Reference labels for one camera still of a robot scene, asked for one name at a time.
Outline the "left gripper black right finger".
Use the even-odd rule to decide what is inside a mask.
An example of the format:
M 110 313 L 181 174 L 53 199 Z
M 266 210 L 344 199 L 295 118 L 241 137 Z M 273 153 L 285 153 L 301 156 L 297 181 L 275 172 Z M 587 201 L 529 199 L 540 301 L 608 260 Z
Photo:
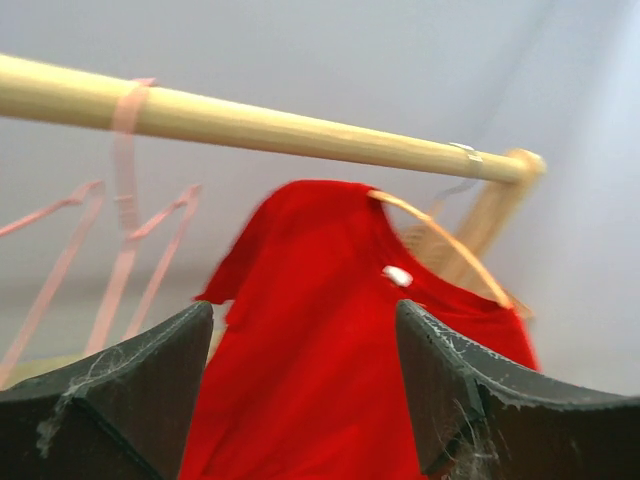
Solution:
M 403 300 L 396 340 L 430 479 L 636 479 L 639 400 L 521 366 Z

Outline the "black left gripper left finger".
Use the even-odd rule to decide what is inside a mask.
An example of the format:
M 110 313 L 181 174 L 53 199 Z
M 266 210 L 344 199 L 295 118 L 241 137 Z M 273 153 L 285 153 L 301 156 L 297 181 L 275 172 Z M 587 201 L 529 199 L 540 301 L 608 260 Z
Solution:
M 177 478 L 212 330 L 198 302 L 2 391 L 2 478 Z

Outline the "wooden hanger with metal hook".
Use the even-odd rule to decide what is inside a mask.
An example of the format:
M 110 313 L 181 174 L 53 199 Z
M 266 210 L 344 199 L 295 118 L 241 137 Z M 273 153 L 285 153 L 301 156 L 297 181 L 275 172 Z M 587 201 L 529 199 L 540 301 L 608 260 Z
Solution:
M 457 232 L 451 234 L 436 222 L 436 216 L 448 197 L 472 188 L 485 163 L 485 156 L 472 147 L 459 143 L 452 146 L 465 152 L 475 176 L 438 193 L 427 212 L 382 191 L 371 190 L 368 195 L 394 205 L 422 222 L 420 226 L 405 229 L 401 240 L 425 267 L 449 283 L 490 298 L 502 307 L 515 309 L 524 320 L 530 321 L 534 318 L 531 308 L 500 285 L 483 265 L 481 257 L 538 177 L 546 171 L 546 164 L 541 157 L 526 150 L 511 151 L 508 157 L 524 167 L 524 177 L 514 183 L 490 181 Z

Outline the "red t shirt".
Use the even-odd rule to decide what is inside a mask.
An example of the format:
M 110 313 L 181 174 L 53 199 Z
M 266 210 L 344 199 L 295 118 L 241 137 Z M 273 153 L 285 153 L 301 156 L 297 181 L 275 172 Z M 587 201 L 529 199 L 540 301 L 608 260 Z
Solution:
M 184 479 L 417 479 L 395 339 L 412 300 L 528 368 L 517 314 L 403 246 L 367 185 L 298 180 L 255 211 L 201 294 L 228 304 L 201 382 Z

